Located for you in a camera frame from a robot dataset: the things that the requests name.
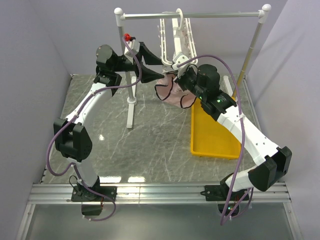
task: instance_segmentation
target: black trim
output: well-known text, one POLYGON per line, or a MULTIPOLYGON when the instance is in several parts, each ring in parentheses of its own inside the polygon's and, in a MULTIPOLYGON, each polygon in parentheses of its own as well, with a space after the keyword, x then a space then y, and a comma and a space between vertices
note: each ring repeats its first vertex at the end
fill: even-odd
POLYGON ((171 91, 172 89, 174 88, 174 78, 171 77, 171 88, 169 90, 169 94, 164 98, 164 99, 161 99, 158 95, 158 92, 157 92, 157 87, 168 87, 169 85, 163 85, 163 84, 156 84, 154 85, 154 90, 155 90, 155 95, 158 97, 158 99, 160 99, 161 101, 165 101, 166 99, 168 99, 168 97, 171 95, 171 91))
POLYGON ((185 96, 187 96, 187 95, 183 95, 183 96, 181 97, 181 99, 180 99, 180 107, 181 107, 182 109, 189 109, 189 108, 191 108, 192 105, 193 105, 193 104, 196 102, 196 100, 197 100, 197 97, 194 96, 194 101, 193 101, 193 103, 192 103, 190 106, 183 107, 183 106, 182 106, 182 99, 183 99, 185 96))
MULTIPOLYGON (((111 198, 114 201, 116 200, 116 186, 98 186, 97 192, 111 198)), ((74 186, 71 196, 71 202, 100 202, 101 200, 102 202, 110 202, 110 200, 107 198, 102 198, 101 196, 89 192, 80 184, 79 186, 74 186)))
POLYGON ((288 147, 277 147, 273 156, 265 156, 265 161, 248 172, 250 182, 264 192, 287 174, 292 152, 288 147))
MULTIPOLYGON (((201 191, 200 194, 205 196, 206 202, 215 202, 215 201, 225 201, 227 199, 229 187, 227 185, 205 185, 204 191, 201 191)), ((241 189, 240 191, 232 192, 230 201, 237 201, 245 194, 247 189, 241 189)), ((249 195, 247 194, 244 201, 249 200, 249 195)))
MULTIPOLYGON (((68 123, 67 119, 57 118, 53 124, 53 132, 57 134, 68 123)), ((65 158, 72 158, 81 163, 92 150, 92 141, 86 128, 71 123, 55 140, 55 149, 65 158)))
POLYGON ((137 55, 139 56, 138 59, 141 59, 143 57, 145 64, 147 65, 160 65, 162 66, 163 63, 161 61, 161 59, 159 57, 157 57, 156 55, 154 55, 146 46, 146 44, 143 41, 140 41, 140 48, 139 48, 139 52, 137 53, 137 55))

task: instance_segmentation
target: metal frame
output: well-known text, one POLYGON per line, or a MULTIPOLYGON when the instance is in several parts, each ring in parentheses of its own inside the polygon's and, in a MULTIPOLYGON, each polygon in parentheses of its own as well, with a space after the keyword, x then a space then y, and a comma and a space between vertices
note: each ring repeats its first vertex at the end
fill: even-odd
MULTIPOLYGON (((248 66, 248 63, 251 59, 252 52, 255 48, 260 30, 262 28, 262 25, 266 22, 269 11, 271 10, 271 6, 269 4, 265 4, 262 6, 262 10, 259 11, 237 11, 237 12, 184 12, 183 16, 185 18, 239 18, 239 17, 258 17, 258 24, 256 26, 254 35, 252 37, 252 41, 250 44, 250 47, 246 53, 243 66, 241 69, 241 72, 239 74, 237 85, 239 86, 242 82, 242 79, 246 73, 246 69, 248 66)), ((118 32, 120 37, 120 44, 122 48, 122 52, 125 52, 125 45, 122 42, 122 37, 125 33, 125 20, 143 20, 143 19, 177 19, 180 18, 181 15, 178 12, 161 12, 161 13, 142 13, 142 14, 127 14, 124 13, 124 11, 117 7, 114 10, 115 19, 116 19, 116 25, 118 26, 118 32)), ((130 73, 126 72, 125 74, 126 82, 127 84, 131 84, 132 80, 130 77, 130 73)), ((127 128, 133 128, 133 122, 134 122, 134 109, 135 104, 137 103, 137 98, 135 97, 135 86, 128 87, 128 94, 129 97, 127 99, 127 102, 129 104, 128 109, 128 116, 127 116, 127 128)), ((236 96, 236 90, 233 92, 233 97, 236 96)))
POLYGON ((304 237, 302 235, 297 216, 294 212, 293 206, 291 202, 283 203, 284 210, 286 213, 286 217, 288 218, 288 222, 290 225, 290 229, 292 232, 292 236, 294 240, 303 240, 304 237))
POLYGON ((29 226, 31 223, 32 216, 35 211, 35 204, 27 204, 25 207, 25 211, 20 223, 20 227, 16 236, 16 240, 25 240, 27 237, 27 233, 29 230, 29 226))
MULTIPOLYGON (((173 182, 173 183, 105 183, 102 186, 116 186, 116 204, 222 204, 224 201, 206 201, 200 192, 205 185, 217 185, 219 182, 173 182)), ((100 205, 97 202, 71 202, 73 188, 69 184, 34 184, 28 204, 54 205, 100 205)), ((291 201, 287 186, 278 182, 262 192, 254 189, 254 203, 289 203, 291 201)))

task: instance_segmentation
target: cable clip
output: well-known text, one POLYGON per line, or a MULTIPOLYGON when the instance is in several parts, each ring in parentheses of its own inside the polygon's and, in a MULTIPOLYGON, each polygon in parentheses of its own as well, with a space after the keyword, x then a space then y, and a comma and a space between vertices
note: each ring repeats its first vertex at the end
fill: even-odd
POLYGON ((237 117, 237 119, 234 121, 235 123, 236 123, 236 122, 239 122, 240 119, 244 119, 244 118, 246 117, 246 115, 244 115, 243 113, 241 113, 240 115, 237 115, 236 117, 237 117))

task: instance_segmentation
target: cable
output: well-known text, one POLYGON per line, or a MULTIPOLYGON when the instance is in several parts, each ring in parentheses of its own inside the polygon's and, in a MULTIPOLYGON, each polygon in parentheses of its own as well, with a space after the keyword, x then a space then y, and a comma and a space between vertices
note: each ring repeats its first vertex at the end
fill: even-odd
POLYGON ((137 67, 138 67, 139 76, 138 76, 136 82, 131 83, 131 84, 127 84, 127 85, 123 85, 123 86, 107 86, 107 87, 102 87, 102 88, 96 90, 93 94, 89 95, 89 96, 83 101, 82 105, 79 107, 77 113, 73 116, 73 118, 71 118, 70 121, 67 122, 67 124, 64 125, 64 126, 53 136, 53 138, 52 138, 52 140, 50 141, 49 146, 48 146, 48 148, 47 148, 47 150, 46 150, 46 160, 45 160, 45 161, 46 161, 46 166, 47 166, 47 168, 48 168, 48 171, 49 171, 53 176, 56 176, 56 177, 62 176, 62 175, 64 175, 64 174, 68 171, 68 169, 69 169, 71 166, 73 166, 73 167, 74 167, 74 171, 75 171, 76 175, 77 175, 78 178, 79 178, 79 182, 81 182, 81 184, 84 186, 84 188, 85 188, 86 190, 88 190, 89 192, 91 192, 91 193, 93 193, 93 194, 95 194, 95 195, 98 195, 98 196, 100 196, 100 197, 103 197, 103 198, 105 198, 105 199, 107 199, 107 200, 109 200, 110 202, 113 203, 113 206, 114 206, 113 211, 112 211, 112 213, 109 214, 108 216, 106 216, 106 217, 104 217, 104 218, 100 218, 100 219, 91 219, 91 218, 85 217, 85 218, 88 219, 89 221, 94 221, 94 222, 98 222, 98 221, 103 221, 103 220, 109 219, 109 218, 115 213, 115 211, 116 211, 116 207, 117 207, 117 206, 116 206, 115 201, 114 201, 112 198, 110 198, 110 197, 108 197, 108 196, 106 196, 106 195, 103 195, 103 194, 100 194, 100 193, 98 193, 98 192, 96 192, 96 191, 91 190, 91 189, 87 186, 87 184, 82 180, 81 175, 80 175, 80 173, 79 173, 79 171, 78 171, 77 165, 75 165, 75 163, 73 163, 73 162, 71 162, 71 163, 66 167, 66 169, 63 170, 62 172, 60 172, 60 173, 54 172, 53 169, 52 169, 51 166, 50 166, 50 151, 51 151, 51 148, 52 148, 54 142, 56 141, 57 137, 58 137, 67 127, 69 127, 70 124, 72 124, 72 123, 76 120, 76 118, 79 117, 79 114, 81 113, 81 111, 84 109, 84 107, 86 106, 86 104, 89 102, 89 100, 90 100, 93 96, 95 96, 96 94, 98 94, 98 93, 100 93, 100 92, 102 92, 102 91, 108 90, 108 89, 124 89, 124 88, 129 88, 129 87, 132 87, 132 86, 138 84, 138 83, 141 81, 141 78, 142 78, 142 69, 141 69, 140 62, 139 62, 139 60, 137 59, 135 53, 132 51, 132 49, 131 49, 130 46, 128 45, 128 43, 126 42, 125 36, 122 37, 122 41, 123 41, 124 45, 126 46, 126 48, 128 49, 128 51, 132 54, 132 57, 133 57, 136 65, 137 65, 137 67))
POLYGON ((71 176, 69 177, 69 184, 71 185, 71 187, 73 188, 73 190, 76 192, 77 190, 75 189, 75 186, 73 186, 72 183, 71 183, 71 178, 72 178, 72 177, 75 178, 76 182, 78 182, 78 178, 77 178, 75 175, 71 175, 71 176))
MULTIPOLYGON (((215 56, 215 55, 212 55, 212 54, 204 54, 204 55, 200 55, 200 56, 195 56, 191 59, 189 59, 188 61, 185 61, 181 64, 178 64, 177 67, 181 67, 185 64, 188 64, 190 62, 192 62, 193 60, 196 60, 196 59, 199 59, 199 58, 214 58, 214 59, 217 59, 218 61, 220 61, 225 67, 226 69, 228 70, 229 74, 231 75, 231 78, 232 78, 232 81, 234 83, 234 86, 235 86, 235 90, 236 90, 236 96, 237 96, 237 103, 238 103, 238 109, 239 109, 239 115, 242 114, 242 108, 241 108, 241 99, 240 99, 240 94, 239 94, 239 88, 238 88, 238 85, 237 85, 237 82, 236 82, 236 79, 235 79, 235 76, 233 75, 230 67, 227 65, 227 63, 225 61, 223 61, 220 57, 218 56, 215 56)), ((237 206, 241 203, 241 201, 246 197, 246 195, 249 193, 250 189, 248 189, 245 194, 240 198, 240 200, 236 203, 235 207, 229 212, 229 214, 225 217, 226 215, 226 212, 227 212, 227 208, 228 208, 228 205, 229 205, 229 201, 230 201, 230 198, 231 198, 231 194, 232 194, 232 189, 235 185, 235 181, 236 181, 236 176, 237 176, 237 173, 239 171, 239 167, 240 167, 240 164, 241 164, 241 161, 242 161, 242 158, 244 156, 244 150, 245 150, 245 139, 246 139, 246 134, 245 134, 245 126, 244 126, 244 120, 242 118, 240 118, 240 125, 241 125, 241 132, 242 132, 242 138, 241 138, 241 150, 240 150, 240 154, 239 154, 239 158, 237 160, 237 163, 236 163, 236 167, 235 167, 235 170, 233 172, 233 175, 232 175, 232 180, 231 180, 231 184, 230 184, 230 187, 229 187, 229 192, 227 194, 227 197, 226 197, 226 200, 225 200, 225 204, 224 204, 224 207, 223 207, 223 211, 222 211, 222 216, 221 216, 221 219, 220 219, 220 225, 224 225, 228 218, 232 215, 232 213, 236 210, 237 206)))
POLYGON ((111 197, 108 197, 108 196, 106 196, 106 195, 103 195, 103 194, 101 194, 101 193, 99 193, 99 192, 96 192, 96 191, 93 191, 92 189, 90 189, 90 188, 88 187, 88 185, 82 180, 82 178, 81 178, 81 176, 80 176, 80 173, 79 173, 79 171, 78 171, 77 165, 74 165, 74 171, 75 171, 76 175, 77 175, 78 178, 79 178, 79 182, 82 184, 82 186, 84 186, 84 188, 85 188, 87 191, 89 191, 90 193, 93 193, 93 194, 95 194, 95 195, 98 195, 98 196, 100 196, 100 197, 103 197, 104 199, 109 200, 109 201, 112 202, 112 204, 113 204, 113 210, 112 210, 112 212, 111 212, 108 216, 103 217, 103 218, 90 218, 90 217, 85 216, 85 218, 88 219, 89 221, 93 221, 93 222, 100 222, 100 221, 104 221, 104 220, 107 220, 107 219, 111 218, 112 215, 116 212, 116 208, 117 208, 117 205, 116 205, 115 201, 114 201, 111 197))
POLYGON ((252 187, 252 188, 249 188, 248 191, 244 194, 244 196, 247 196, 250 190, 251 190, 251 195, 250 195, 249 201, 248 201, 248 203, 246 204, 245 208, 242 210, 242 212, 238 213, 237 215, 233 216, 232 218, 240 217, 240 216, 248 209, 248 207, 250 206, 250 203, 251 203, 251 201, 252 201, 252 197, 253 197, 253 195, 254 195, 254 188, 253 188, 253 187, 252 187))

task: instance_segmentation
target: white ball joint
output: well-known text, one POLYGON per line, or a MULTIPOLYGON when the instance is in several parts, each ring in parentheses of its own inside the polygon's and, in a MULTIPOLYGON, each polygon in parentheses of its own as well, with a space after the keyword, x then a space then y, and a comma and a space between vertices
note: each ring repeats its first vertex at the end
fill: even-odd
POLYGON ((123 21, 122 18, 123 18, 123 15, 124 15, 124 11, 120 7, 117 7, 114 10, 114 14, 115 14, 116 25, 118 27, 123 27, 124 26, 124 21, 123 21))
POLYGON ((271 10, 270 4, 263 5, 262 10, 259 10, 259 23, 260 24, 264 24, 266 22, 270 10, 271 10))

